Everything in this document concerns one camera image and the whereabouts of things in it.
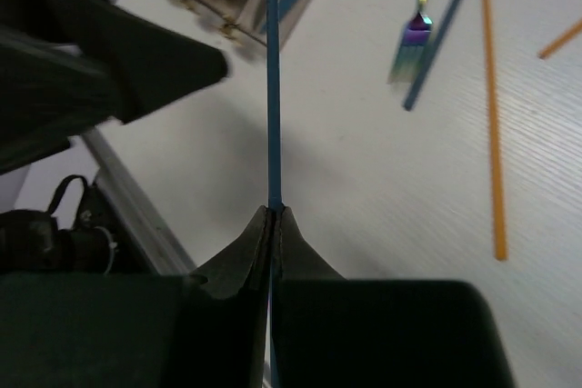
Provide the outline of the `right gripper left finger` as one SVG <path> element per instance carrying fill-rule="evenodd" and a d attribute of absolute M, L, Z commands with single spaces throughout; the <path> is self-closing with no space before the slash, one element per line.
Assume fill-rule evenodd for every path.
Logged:
<path fill-rule="evenodd" d="M 268 279 L 260 207 L 190 274 L 1 278 L 4 387 L 258 387 Z"/>

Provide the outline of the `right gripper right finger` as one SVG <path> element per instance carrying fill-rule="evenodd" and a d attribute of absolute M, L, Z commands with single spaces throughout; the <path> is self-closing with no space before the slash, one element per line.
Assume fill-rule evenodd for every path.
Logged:
<path fill-rule="evenodd" d="M 511 387 L 493 314 L 454 280 L 348 280 L 290 208 L 274 242 L 272 335 L 283 387 Z"/>

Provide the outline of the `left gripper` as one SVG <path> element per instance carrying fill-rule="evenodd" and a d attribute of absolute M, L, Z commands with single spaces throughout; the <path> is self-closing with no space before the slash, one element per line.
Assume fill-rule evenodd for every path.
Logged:
<path fill-rule="evenodd" d="M 77 44 L 85 55 L 65 51 Z M 125 123 L 219 83 L 218 49 L 108 0 L 1 0 L 1 172 L 56 154 L 116 110 Z"/>

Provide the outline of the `orange chopstick long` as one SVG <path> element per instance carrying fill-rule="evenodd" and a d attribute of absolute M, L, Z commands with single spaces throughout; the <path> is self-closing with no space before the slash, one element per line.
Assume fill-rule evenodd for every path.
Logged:
<path fill-rule="evenodd" d="M 508 249 L 500 130 L 497 107 L 496 52 L 493 33 L 491 0 L 481 0 L 481 5 L 487 86 L 487 118 L 490 153 L 494 256 L 498 261 L 503 262 L 508 257 Z"/>

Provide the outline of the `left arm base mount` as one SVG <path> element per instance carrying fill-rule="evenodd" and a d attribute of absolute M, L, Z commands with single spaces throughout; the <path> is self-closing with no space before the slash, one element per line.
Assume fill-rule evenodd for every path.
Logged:
<path fill-rule="evenodd" d="M 82 197 L 73 225 L 61 229 L 55 212 L 75 180 Z M 150 274 L 153 267 L 97 185 L 71 174 L 44 211 L 1 214 L 1 273 L 13 272 Z"/>

